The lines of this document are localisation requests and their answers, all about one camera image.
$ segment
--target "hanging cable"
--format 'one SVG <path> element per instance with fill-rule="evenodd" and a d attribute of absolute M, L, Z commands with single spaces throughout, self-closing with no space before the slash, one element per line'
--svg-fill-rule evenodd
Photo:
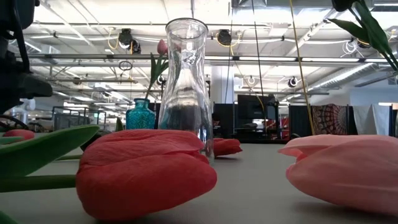
<path fill-rule="evenodd" d="M 233 15 L 234 14 L 234 7 L 233 7 L 233 1 L 232 1 L 232 12 L 231 12 L 231 15 Z M 231 38 L 232 38 L 232 24 L 233 24 L 233 17 L 231 16 L 231 28 L 230 28 L 230 31 L 231 31 Z M 226 96 L 228 95 L 228 82 L 229 82 L 229 66 L 231 65 L 231 53 L 232 53 L 232 46 L 231 46 L 231 44 L 229 45 L 229 53 L 228 53 L 228 69 L 227 69 L 227 76 L 226 76 L 226 89 L 225 89 L 225 99 L 224 99 L 224 103 L 226 103 Z"/>
<path fill-rule="evenodd" d="M 256 14 L 254 13 L 254 3 L 253 0 L 251 0 L 251 7 L 253 10 L 253 18 L 254 18 L 254 33 L 256 34 L 256 45 L 257 45 L 257 61 L 259 62 L 259 74 L 260 74 L 260 86 L 261 86 L 261 96 L 262 99 L 264 99 L 264 90 L 262 89 L 262 77 L 261 77 L 261 64 L 260 64 L 260 51 L 259 51 L 259 37 L 257 35 L 257 24 L 256 24 Z M 264 110 L 264 107 L 262 109 L 262 114 L 264 115 L 264 119 L 266 119 L 266 111 Z"/>
<path fill-rule="evenodd" d="M 291 11 L 291 13 L 292 13 L 293 30 L 294 30 L 294 39 L 296 40 L 295 42 L 296 42 L 296 48 L 297 48 L 298 65 L 299 65 L 299 67 L 300 67 L 301 80 L 303 81 L 304 98 L 305 98 L 305 103 L 307 104 L 308 118 L 309 118 L 309 120 L 310 120 L 310 125 L 311 125 L 311 133 L 312 133 L 312 135 L 315 135 L 315 130 L 314 130 L 314 128 L 313 128 L 312 115 L 311 115 L 311 107 L 310 107 L 310 104 L 308 103 L 308 95 L 307 95 L 307 91 L 306 91 L 306 89 L 305 89 L 303 68 L 302 68 L 302 65 L 301 65 L 299 42 L 298 42 L 298 40 L 297 40 L 296 25 L 295 25 L 295 22 L 294 22 L 293 2 L 292 2 L 292 0 L 289 0 L 289 1 L 290 1 L 290 11 Z"/>
<path fill-rule="evenodd" d="M 246 82 L 246 85 L 247 85 L 247 86 L 249 87 L 249 89 L 254 93 L 254 96 L 256 96 L 257 99 L 259 100 L 262 110 L 265 111 L 264 104 L 262 103 L 261 99 L 259 98 L 259 96 L 257 95 L 257 93 L 253 90 L 253 88 L 250 86 L 250 84 L 249 84 L 248 81 L 246 80 L 246 76 L 243 75 L 243 73 L 241 72 L 241 69 L 239 68 L 239 66 L 238 66 L 238 64 L 236 63 L 236 61 L 234 61 L 234 62 L 235 62 L 236 68 L 238 69 L 239 73 L 240 73 L 241 76 L 243 77 L 244 82 Z"/>
<path fill-rule="evenodd" d="M 111 30 L 111 32 L 109 32 L 109 36 L 108 36 L 108 45 L 109 45 L 109 47 L 111 48 L 111 49 L 113 49 L 113 50 L 116 50 L 117 48 L 118 48 L 118 42 L 119 42 L 119 34 L 118 34 L 118 38 L 116 38 L 116 45 L 113 47 L 112 45 L 111 45 L 111 42 L 110 42 L 110 37 L 111 37 L 111 34 L 112 34 L 112 30 Z"/>

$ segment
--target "teal vase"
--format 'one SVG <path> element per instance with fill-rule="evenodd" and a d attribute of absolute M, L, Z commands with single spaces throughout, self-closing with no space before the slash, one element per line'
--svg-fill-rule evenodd
<path fill-rule="evenodd" d="M 155 113 L 148 108 L 149 100 L 134 99 L 136 107 L 126 112 L 126 129 L 153 129 Z"/>

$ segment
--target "table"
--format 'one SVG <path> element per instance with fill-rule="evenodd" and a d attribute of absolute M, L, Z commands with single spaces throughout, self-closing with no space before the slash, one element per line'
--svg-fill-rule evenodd
<path fill-rule="evenodd" d="M 216 187 L 170 210 L 127 223 L 141 224 L 396 224 L 398 218 L 334 206 L 299 192 L 285 178 L 294 162 L 278 154 L 282 145 L 243 144 L 243 152 L 217 159 Z M 74 174 L 77 161 L 53 162 L 34 175 Z M 0 194 L 0 210 L 19 224 L 94 224 L 75 189 Z"/>

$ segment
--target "tapestry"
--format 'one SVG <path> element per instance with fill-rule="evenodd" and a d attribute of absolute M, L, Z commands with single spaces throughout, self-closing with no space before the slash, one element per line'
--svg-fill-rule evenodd
<path fill-rule="evenodd" d="M 315 134 L 347 135 L 346 106 L 312 106 L 312 116 Z"/>

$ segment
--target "pink tulip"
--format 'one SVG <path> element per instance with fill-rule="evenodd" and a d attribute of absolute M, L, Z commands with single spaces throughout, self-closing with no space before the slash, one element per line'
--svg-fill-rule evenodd
<path fill-rule="evenodd" d="M 164 40 L 160 40 L 159 43 L 157 44 L 157 53 L 159 53 L 160 55 L 165 55 L 167 54 L 167 45 L 164 42 Z"/>

